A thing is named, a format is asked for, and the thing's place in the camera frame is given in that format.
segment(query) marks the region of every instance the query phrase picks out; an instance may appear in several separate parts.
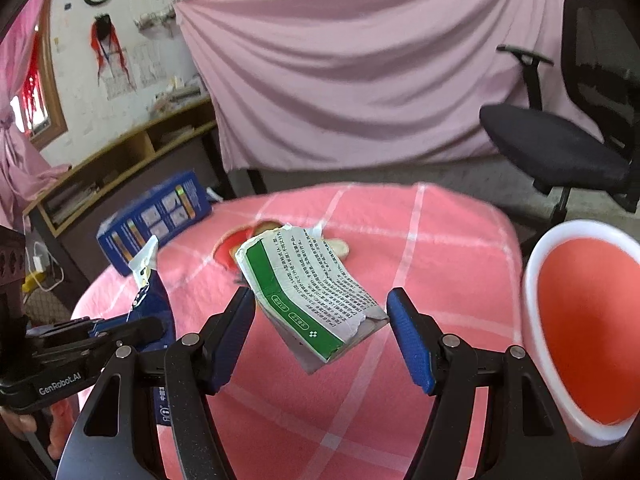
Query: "white cup rim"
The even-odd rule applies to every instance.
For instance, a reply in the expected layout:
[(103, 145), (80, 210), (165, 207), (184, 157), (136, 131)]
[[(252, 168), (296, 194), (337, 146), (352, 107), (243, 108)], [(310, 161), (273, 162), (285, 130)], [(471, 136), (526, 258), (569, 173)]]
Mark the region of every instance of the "white cup rim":
[(551, 394), (560, 409), (569, 433), (588, 446), (607, 446), (621, 440), (635, 415), (617, 424), (601, 424), (590, 418), (572, 399), (564, 386), (546, 345), (538, 310), (538, 277), (543, 262), (558, 245), (575, 238), (595, 238), (625, 251), (640, 264), (640, 244), (625, 232), (595, 220), (571, 220), (553, 227), (540, 238), (531, 253), (523, 278), (524, 308), (533, 348), (527, 351), (536, 361)]

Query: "red decoration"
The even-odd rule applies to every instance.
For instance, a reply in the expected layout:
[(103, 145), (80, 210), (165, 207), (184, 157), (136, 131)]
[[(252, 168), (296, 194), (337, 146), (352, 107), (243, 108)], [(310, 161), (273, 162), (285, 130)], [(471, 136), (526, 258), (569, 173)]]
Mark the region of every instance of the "red decoration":
[(98, 85), (100, 84), (100, 72), (102, 72), (102, 69), (104, 67), (105, 58), (108, 63), (109, 54), (118, 54), (120, 58), (120, 66), (124, 70), (124, 73), (127, 74), (127, 80), (129, 81), (129, 84), (133, 86), (133, 84), (131, 83), (131, 78), (129, 76), (129, 70), (127, 69), (127, 61), (124, 59), (124, 53), (122, 52), (122, 49), (120, 47), (120, 41), (118, 41), (116, 29), (115, 27), (113, 27), (113, 25), (111, 25), (109, 44), (111, 48), (115, 47), (115, 50), (112, 52), (105, 52), (102, 45), (100, 44), (100, 40), (98, 40), (97, 22), (94, 22), (91, 27), (91, 48), (94, 50), (95, 57), (97, 57), (98, 59)]
[[(22, 84), (22, 108), (25, 111), (27, 120), (33, 129), (33, 116), (36, 111), (36, 92), (40, 89), (40, 73), (38, 72), (38, 48), (40, 45), (40, 33), (36, 32), (33, 39), (33, 49), (31, 51), (31, 59), (29, 60), (29, 68), (27, 77)], [(28, 124), (24, 125), (25, 133), (28, 134)]]

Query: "office chair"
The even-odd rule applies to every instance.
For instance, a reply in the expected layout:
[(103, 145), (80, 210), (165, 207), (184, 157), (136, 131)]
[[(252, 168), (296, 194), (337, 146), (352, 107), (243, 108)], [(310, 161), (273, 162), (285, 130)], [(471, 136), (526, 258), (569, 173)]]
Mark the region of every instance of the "office chair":
[(640, 199), (640, 48), (610, 0), (565, 0), (562, 18), (562, 78), (571, 101), (600, 128), (599, 142), (580, 126), (542, 110), (536, 52), (499, 45), (522, 66), (529, 108), (485, 105), (480, 123), (498, 151), (548, 195), (562, 187), (550, 218), (510, 208), (503, 211), (536, 233), (520, 246), (530, 255), (542, 235), (566, 219), (572, 188), (607, 192), (625, 211)]

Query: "pink curtain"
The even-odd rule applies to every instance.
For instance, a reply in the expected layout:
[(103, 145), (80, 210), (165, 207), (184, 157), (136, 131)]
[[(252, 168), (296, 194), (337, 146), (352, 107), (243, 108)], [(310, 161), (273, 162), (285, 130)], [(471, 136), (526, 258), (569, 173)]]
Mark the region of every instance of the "pink curtain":
[(11, 99), (26, 77), (44, 0), (29, 0), (0, 43), (0, 224), (20, 230), (22, 211), (68, 166), (52, 168), (15, 126)]
[(487, 102), (526, 103), (500, 43), (537, 50), (546, 109), (597, 127), (559, 68), (564, 0), (185, 0), (228, 170), (337, 170), (492, 153)]

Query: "torn paper box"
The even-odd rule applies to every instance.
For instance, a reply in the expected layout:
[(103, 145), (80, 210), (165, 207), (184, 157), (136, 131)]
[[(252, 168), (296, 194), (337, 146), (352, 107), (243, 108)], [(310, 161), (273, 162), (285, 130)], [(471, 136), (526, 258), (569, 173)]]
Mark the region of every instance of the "torn paper box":
[(246, 241), (238, 266), (264, 313), (307, 373), (335, 361), (388, 323), (331, 247), (284, 226)]

